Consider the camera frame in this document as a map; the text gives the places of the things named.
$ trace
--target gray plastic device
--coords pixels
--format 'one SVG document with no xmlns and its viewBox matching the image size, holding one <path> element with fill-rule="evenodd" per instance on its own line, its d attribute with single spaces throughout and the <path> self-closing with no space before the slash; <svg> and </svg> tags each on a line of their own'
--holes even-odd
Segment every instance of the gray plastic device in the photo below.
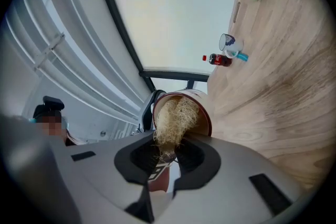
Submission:
<svg viewBox="0 0 336 224">
<path fill-rule="evenodd" d="M 307 202 L 300 185 L 257 152 L 188 134 L 175 151 L 181 177 L 154 216 L 147 183 L 159 160 L 153 130 L 66 147 L 28 121 L 0 121 L 9 176 L 56 223 L 284 223 Z"/>
</svg>

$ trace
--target white bucket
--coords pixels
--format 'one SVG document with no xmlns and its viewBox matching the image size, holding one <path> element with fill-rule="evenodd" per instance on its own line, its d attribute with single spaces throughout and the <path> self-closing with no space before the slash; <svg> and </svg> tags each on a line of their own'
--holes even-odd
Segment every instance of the white bucket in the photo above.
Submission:
<svg viewBox="0 0 336 224">
<path fill-rule="evenodd" d="M 210 101 L 208 95 L 202 91 L 194 90 L 194 89 L 186 89 L 180 90 L 176 92 L 170 92 L 163 96 L 161 96 L 155 103 L 153 109 L 153 122 L 156 128 L 156 118 L 159 114 L 160 110 L 172 98 L 182 98 L 187 97 L 193 100 L 196 104 L 198 104 L 200 111 L 198 113 L 198 121 L 196 126 L 190 129 L 188 132 L 196 133 L 196 134 L 203 134 L 211 136 L 212 133 L 212 122 L 211 119 L 213 118 L 213 105 Z"/>
</svg>

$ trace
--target wood grain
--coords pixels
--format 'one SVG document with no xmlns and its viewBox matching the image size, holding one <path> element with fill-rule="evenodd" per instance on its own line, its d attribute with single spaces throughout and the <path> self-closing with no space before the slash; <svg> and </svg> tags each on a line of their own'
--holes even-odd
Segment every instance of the wood grain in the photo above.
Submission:
<svg viewBox="0 0 336 224">
<path fill-rule="evenodd" d="M 336 149 L 332 13 L 324 0 L 238 2 L 229 34 L 244 41 L 249 59 L 217 67 L 208 80 L 213 137 L 260 152 L 309 188 Z"/>
</svg>

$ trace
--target straw-like packing material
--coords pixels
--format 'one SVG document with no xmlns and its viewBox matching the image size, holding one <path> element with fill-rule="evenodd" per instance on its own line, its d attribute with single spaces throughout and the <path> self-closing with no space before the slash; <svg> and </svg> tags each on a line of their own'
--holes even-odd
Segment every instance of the straw-like packing material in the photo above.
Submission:
<svg viewBox="0 0 336 224">
<path fill-rule="evenodd" d="M 196 125 L 198 112 L 198 105 L 187 97 L 179 101 L 171 99 L 164 104 L 156 118 L 154 133 L 161 152 L 171 152 L 180 144 L 185 132 Z"/>
</svg>

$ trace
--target coca-cola bottle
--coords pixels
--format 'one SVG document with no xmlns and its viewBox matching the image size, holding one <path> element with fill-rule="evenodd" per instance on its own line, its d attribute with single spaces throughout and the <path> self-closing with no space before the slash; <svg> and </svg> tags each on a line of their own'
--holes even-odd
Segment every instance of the coca-cola bottle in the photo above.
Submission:
<svg viewBox="0 0 336 224">
<path fill-rule="evenodd" d="M 206 55 L 203 55 L 203 61 L 206 61 Z M 211 54 L 209 57 L 209 63 L 212 65 L 229 67 L 232 63 L 232 59 L 221 54 Z"/>
</svg>

